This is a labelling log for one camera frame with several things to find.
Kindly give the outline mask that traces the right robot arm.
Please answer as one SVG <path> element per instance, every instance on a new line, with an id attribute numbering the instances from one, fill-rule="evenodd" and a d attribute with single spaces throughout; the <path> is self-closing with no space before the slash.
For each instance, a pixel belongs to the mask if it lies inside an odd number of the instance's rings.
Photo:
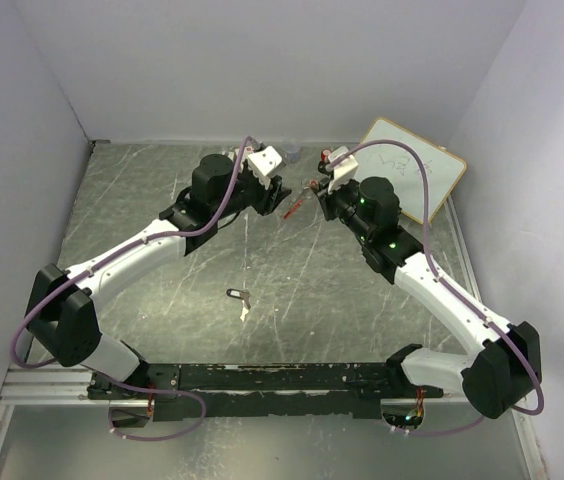
<path id="1" fill-rule="evenodd" d="M 387 360 L 388 390 L 405 398 L 419 387 L 460 393 L 482 416 L 496 419 L 541 383 L 538 331 L 513 324 L 481 304 L 428 258 L 420 241 L 399 223 L 399 200 L 380 177 L 351 180 L 336 190 L 329 179 L 312 192 L 326 220 L 338 220 L 358 241 L 367 265 L 419 301 L 451 332 L 464 354 L 411 344 Z"/>

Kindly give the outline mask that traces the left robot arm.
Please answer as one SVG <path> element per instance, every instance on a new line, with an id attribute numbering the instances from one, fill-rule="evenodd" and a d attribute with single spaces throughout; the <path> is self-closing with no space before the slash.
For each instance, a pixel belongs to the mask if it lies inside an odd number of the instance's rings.
<path id="1" fill-rule="evenodd" d="M 242 160 L 204 156 L 190 186 L 139 233 L 68 269 L 49 264 L 39 270 L 27 306 L 27 330 L 61 366 L 102 372 L 124 398 L 140 397 L 149 385 L 148 365 L 125 342 L 101 332 L 100 311 L 151 271 L 213 238 L 220 220 L 248 208 L 271 214 L 291 193 L 278 174 L 282 167 L 273 147 Z"/>

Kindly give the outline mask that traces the red black stamp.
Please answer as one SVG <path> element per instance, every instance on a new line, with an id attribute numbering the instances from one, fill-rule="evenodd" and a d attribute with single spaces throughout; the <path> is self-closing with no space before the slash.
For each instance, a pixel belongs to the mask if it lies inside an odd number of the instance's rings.
<path id="1" fill-rule="evenodd" d="M 329 175 L 331 170 L 328 165 L 330 164 L 329 157 L 332 151 L 330 149 L 323 149 L 320 153 L 320 160 L 318 162 L 317 170 L 323 175 Z"/>

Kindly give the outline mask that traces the clear paperclip jar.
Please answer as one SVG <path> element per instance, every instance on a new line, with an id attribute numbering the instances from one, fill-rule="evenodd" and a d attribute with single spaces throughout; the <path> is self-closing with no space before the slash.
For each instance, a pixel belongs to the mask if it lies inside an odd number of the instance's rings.
<path id="1" fill-rule="evenodd" d="M 282 145 L 285 163 L 294 164 L 300 159 L 301 147 L 295 141 L 286 141 Z"/>

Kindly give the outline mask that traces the black key tag with key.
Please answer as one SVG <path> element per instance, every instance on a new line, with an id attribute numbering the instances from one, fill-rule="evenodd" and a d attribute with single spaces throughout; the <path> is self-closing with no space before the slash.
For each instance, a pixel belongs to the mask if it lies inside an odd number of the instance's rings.
<path id="1" fill-rule="evenodd" d="M 240 300 L 243 303 L 243 307 L 247 310 L 251 309 L 250 292 L 248 290 L 229 288 L 226 290 L 226 295 L 230 298 Z"/>

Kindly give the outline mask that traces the small whiteboard wood frame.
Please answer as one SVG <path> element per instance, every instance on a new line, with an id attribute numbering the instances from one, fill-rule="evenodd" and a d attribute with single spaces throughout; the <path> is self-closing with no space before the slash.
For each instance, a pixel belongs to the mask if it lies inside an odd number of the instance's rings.
<path id="1" fill-rule="evenodd" d="M 423 213 L 433 219 L 467 169 L 466 162 L 444 148 L 379 117 L 363 138 L 395 140 L 411 147 L 420 157 L 401 147 L 376 145 L 355 154 L 357 181 L 367 177 L 385 177 L 393 185 L 404 215 L 421 223 Z"/>

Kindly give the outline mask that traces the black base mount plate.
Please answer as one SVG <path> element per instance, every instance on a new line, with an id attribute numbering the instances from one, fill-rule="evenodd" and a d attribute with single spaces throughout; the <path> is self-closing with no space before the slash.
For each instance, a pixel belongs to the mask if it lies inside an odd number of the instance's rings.
<path id="1" fill-rule="evenodd" d="M 414 400 L 419 392 L 440 398 L 443 391 L 417 387 L 394 364 L 282 363 L 269 365 L 151 364 L 140 387 L 193 393 L 210 417 L 350 415 L 380 419 L 382 402 Z"/>

